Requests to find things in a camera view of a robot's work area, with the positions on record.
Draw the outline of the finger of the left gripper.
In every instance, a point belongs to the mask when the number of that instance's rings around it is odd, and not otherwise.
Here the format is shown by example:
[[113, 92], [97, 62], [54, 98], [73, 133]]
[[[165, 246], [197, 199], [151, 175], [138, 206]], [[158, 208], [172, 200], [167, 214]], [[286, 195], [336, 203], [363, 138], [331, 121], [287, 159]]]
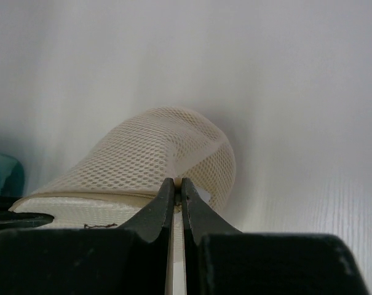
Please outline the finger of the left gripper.
[[44, 213], [0, 211], [0, 229], [30, 228], [50, 224], [54, 217]]

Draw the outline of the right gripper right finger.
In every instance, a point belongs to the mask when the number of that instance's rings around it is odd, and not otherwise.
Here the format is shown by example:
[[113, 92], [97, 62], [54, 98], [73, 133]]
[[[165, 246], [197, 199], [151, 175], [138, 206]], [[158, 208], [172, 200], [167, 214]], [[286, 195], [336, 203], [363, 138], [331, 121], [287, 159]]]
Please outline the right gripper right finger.
[[187, 294], [223, 294], [220, 279], [233, 268], [230, 238], [240, 231], [226, 222], [197, 192], [189, 178], [181, 182], [184, 265]]

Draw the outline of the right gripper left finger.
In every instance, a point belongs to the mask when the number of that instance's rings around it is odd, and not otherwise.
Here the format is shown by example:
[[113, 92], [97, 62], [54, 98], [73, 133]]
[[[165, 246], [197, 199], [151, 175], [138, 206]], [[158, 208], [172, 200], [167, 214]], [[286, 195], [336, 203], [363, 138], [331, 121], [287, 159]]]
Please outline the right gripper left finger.
[[122, 294], [172, 293], [175, 192], [174, 180], [165, 179], [157, 195], [121, 225], [133, 234]]

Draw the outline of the beige mesh laundry bag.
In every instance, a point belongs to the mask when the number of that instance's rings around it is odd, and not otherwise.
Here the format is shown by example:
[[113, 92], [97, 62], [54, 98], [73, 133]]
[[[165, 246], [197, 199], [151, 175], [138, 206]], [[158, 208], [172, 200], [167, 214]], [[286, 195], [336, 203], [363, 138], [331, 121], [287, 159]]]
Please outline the beige mesh laundry bag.
[[48, 214], [54, 229], [104, 229], [128, 221], [164, 179], [189, 178], [220, 212], [235, 173], [229, 140], [210, 120], [186, 108], [153, 108], [113, 128], [76, 166], [10, 210]]

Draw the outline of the teal plastic basket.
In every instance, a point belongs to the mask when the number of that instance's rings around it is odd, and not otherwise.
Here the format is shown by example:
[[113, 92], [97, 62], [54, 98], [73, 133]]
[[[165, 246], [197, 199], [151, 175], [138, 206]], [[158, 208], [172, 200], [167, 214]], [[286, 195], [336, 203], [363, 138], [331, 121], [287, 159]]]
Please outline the teal plastic basket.
[[25, 171], [14, 157], [0, 153], [0, 196], [21, 197], [25, 186]]

